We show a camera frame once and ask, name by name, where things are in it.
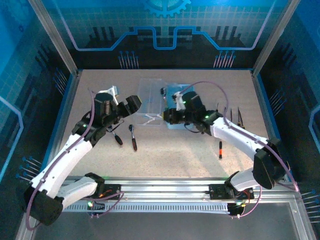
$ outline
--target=beige table surface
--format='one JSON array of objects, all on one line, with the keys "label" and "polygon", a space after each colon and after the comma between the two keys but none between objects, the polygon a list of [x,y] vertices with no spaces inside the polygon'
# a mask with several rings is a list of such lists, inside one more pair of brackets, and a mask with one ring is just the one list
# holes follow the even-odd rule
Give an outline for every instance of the beige table surface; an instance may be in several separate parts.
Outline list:
[{"label": "beige table surface", "polygon": [[[215,81],[226,91],[233,122],[238,121],[238,107],[246,129],[262,137],[268,137],[259,107],[251,74],[247,70],[84,70],[62,144],[82,116],[90,110],[88,88],[98,92],[112,85],[119,89],[119,101],[138,93],[141,78],[163,79],[167,83],[191,84],[197,81]],[[211,84],[198,84],[196,92],[207,109],[223,112],[225,99],[218,88]],[[93,172],[102,177],[228,177],[236,171],[253,166],[253,162],[240,150],[223,142],[223,159],[219,159],[219,139],[195,134],[187,130],[169,130],[162,127],[137,126],[134,135],[138,151],[131,143],[129,124],[135,124],[132,116],[125,118],[116,133],[121,137],[120,147],[111,133],[107,133],[87,153],[71,172],[83,176]]]}]

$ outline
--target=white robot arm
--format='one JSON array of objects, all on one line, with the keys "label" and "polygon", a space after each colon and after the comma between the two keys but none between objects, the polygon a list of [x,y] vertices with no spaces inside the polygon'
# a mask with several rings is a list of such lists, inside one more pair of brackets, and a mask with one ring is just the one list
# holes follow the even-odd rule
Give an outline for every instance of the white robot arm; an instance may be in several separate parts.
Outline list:
[{"label": "white robot arm", "polygon": [[206,133],[232,144],[253,161],[253,168],[235,172],[225,182],[231,192],[237,194],[259,185],[271,189],[283,178],[284,168],[269,150],[259,143],[268,145],[278,152],[279,139],[257,136],[229,120],[225,121],[223,115],[216,110],[207,110],[194,91],[184,94],[176,92],[172,97],[176,102],[176,108],[168,108],[164,111],[163,119],[166,122],[193,124],[200,133]]},{"label": "white robot arm", "polygon": [[[85,114],[75,125],[72,135],[53,161],[29,184],[21,183],[18,187],[18,199],[22,209],[26,211],[31,194],[42,182],[30,211],[30,215],[41,223],[50,225],[69,205],[88,196],[98,199],[106,191],[105,180],[94,173],[88,173],[70,185],[62,187],[62,184],[81,158],[106,134],[108,127],[117,124],[120,118],[125,118],[140,108],[141,101],[138,96],[128,97],[126,99],[128,104],[125,105],[123,102],[118,103],[115,100],[117,93],[118,91],[114,86],[107,91],[100,91],[94,98],[94,120],[86,136],[78,141],[88,127],[89,118],[87,115],[90,112]],[[200,97],[194,91],[185,94],[178,92],[174,96],[178,103],[177,108],[164,111],[163,118],[165,121],[170,124],[192,123],[201,133],[207,133],[234,145],[254,161],[253,168],[235,172],[225,181],[225,191],[231,198],[234,198],[243,190],[258,185],[271,189],[284,176],[283,168],[277,164],[277,161],[271,157],[266,149],[234,129],[241,129],[246,134],[259,139],[272,148],[277,147],[279,143],[277,139],[258,137],[230,121],[227,122],[228,126],[220,113],[214,110],[206,110]],[[64,152],[64,156],[48,173],[53,162]]]},{"label": "white robot arm", "polygon": [[121,118],[135,113],[140,108],[142,103],[138,96],[132,95],[126,98],[127,104],[124,104],[118,103],[117,94],[118,90],[115,86],[98,92],[94,98],[95,110],[92,125],[89,126],[90,112],[87,112],[75,125],[72,135],[50,164],[30,183],[21,183],[18,186],[17,196],[22,209],[26,211],[32,199],[32,193],[41,183],[32,199],[30,211],[30,215],[41,223],[50,225],[59,217],[63,209],[74,202],[88,196],[98,199],[106,192],[105,180],[94,173],[88,173],[70,185],[62,187],[62,184],[83,156],[106,134],[107,128],[118,124]]}]

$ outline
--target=purple cable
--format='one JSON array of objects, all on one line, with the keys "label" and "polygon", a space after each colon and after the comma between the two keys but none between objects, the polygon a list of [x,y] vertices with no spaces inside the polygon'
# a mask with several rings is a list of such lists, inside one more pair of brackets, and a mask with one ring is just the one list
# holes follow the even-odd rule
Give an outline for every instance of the purple cable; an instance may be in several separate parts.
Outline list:
[{"label": "purple cable", "polygon": [[35,199],[35,196],[38,192],[38,190],[40,189],[40,187],[42,186],[43,183],[45,183],[46,181],[46,178],[48,177],[49,173],[52,171],[52,169],[55,167],[55,165],[57,165],[57,163],[63,158],[63,156],[69,152],[75,145],[78,144],[78,142],[80,142],[81,139],[83,139],[87,133],[89,132],[91,126],[92,126],[92,123],[94,121],[94,112],[95,112],[95,96],[93,95],[92,91],[90,89],[88,89],[90,91],[90,95],[91,95],[91,116],[90,116],[90,122],[86,128],[86,130],[84,131],[84,133],[73,143],[71,144],[65,151],[63,151],[57,158],[56,160],[54,160],[54,162],[50,165],[50,167],[48,168],[48,170],[46,171],[46,173],[43,175],[43,178],[42,180],[38,183],[38,185],[35,187],[31,197],[30,197],[30,200],[29,200],[29,203],[28,203],[28,206],[26,208],[26,217],[25,217],[25,225],[26,225],[26,228],[29,230],[29,231],[33,231],[35,230],[39,225],[40,223],[35,226],[35,227],[31,227],[30,226],[30,221],[29,221],[29,218],[30,218],[30,211],[31,211],[31,206],[32,206],[32,203]]},{"label": "purple cable", "polygon": [[105,211],[104,213],[101,213],[101,214],[91,215],[92,218],[93,218],[93,217],[99,218],[99,217],[102,217],[103,215],[108,214],[112,209],[114,209],[114,208],[116,207],[116,205],[117,205],[117,204],[121,201],[121,199],[124,197],[125,193],[124,193],[123,191],[120,191],[120,192],[118,192],[118,193],[112,194],[112,195],[110,195],[110,196],[102,197],[102,198],[89,198],[89,197],[85,197],[85,198],[83,198],[83,199],[84,199],[84,200],[89,200],[89,201],[97,201],[97,202],[99,202],[99,201],[101,201],[101,200],[111,199],[111,198],[113,198],[113,197],[115,197],[115,196],[118,196],[118,195],[120,195],[120,194],[122,194],[122,195],[119,197],[119,199],[118,199],[118,200],[115,202],[115,204],[112,205],[112,207],[110,207],[107,211]]},{"label": "purple cable", "polygon": [[[259,143],[260,145],[262,145],[262,146],[264,146],[266,149],[268,149],[268,150],[275,156],[275,158],[279,161],[279,163],[281,164],[281,166],[284,168],[286,174],[287,174],[287,175],[289,176],[289,178],[291,179],[291,181],[292,181],[292,183],[293,183],[293,186],[294,186],[294,191],[295,191],[295,192],[299,192],[298,184],[297,184],[297,182],[295,181],[295,179],[294,179],[294,177],[292,176],[292,174],[291,174],[291,172],[289,171],[289,169],[287,168],[286,164],[285,164],[284,161],[281,159],[281,157],[280,157],[270,146],[268,146],[268,145],[265,144],[264,142],[256,139],[255,137],[247,134],[246,132],[241,131],[240,129],[233,127],[232,125],[230,125],[230,124],[228,123],[227,118],[226,118],[226,114],[227,114],[227,111],[228,111],[228,109],[229,109],[229,99],[228,99],[227,93],[225,92],[225,90],[224,90],[219,84],[217,84],[217,83],[215,83],[215,82],[213,82],[213,81],[197,81],[197,82],[189,85],[189,86],[186,87],[185,89],[183,89],[183,90],[180,92],[180,94],[184,93],[187,89],[191,88],[192,86],[194,86],[194,85],[196,85],[196,84],[200,84],[200,83],[213,84],[213,85],[215,85],[216,87],[218,87],[218,88],[222,91],[222,93],[223,93],[223,95],[224,95],[224,97],[225,97],[225,100],[226,100],[226,107],[225,107],[224,112],[223,112],[223,121],[224,121],[224,123],[225,123],[229,128],[231,128],[231,129],[233,129],[234,131],[236,131],[237,133],[239,133],[239,134],[241,134],[241,135],[243,135],[243,136],[245,136],[245,137],[247,137],[247,138],[255,141],[256,143]],[[258,200],[256,201],[254,207],[253,207],[248,213],[246,213],[245,215],[242,215],[242,217],[247,216],[248,214],[250,214],[250,213],[257,207],[257,205],[259,204],[259,201],[260,201],[260,199],[261,199],[261,194],[262,194],[262,188],[261,188],[261,186],[260,186],[260,196],[259,196]]]},{"label": "purple cable", "polygon": [[259,195],[259,197],[258,197],[255,205],[254,205],[253,208],[252,208],[250,211],[248,211],[246,214],[240,215],[239,218],[242,218],[242,217],[247,216],[247,215],[249,215],[250,213],[252,213],[252,212],[255,210],[255,208],[258,206],[258,204],[259,204],[259,202],[260,202],[260,199],[261,199],[261,196],[262,196],[262,187],[260,186],[260,195]]}]

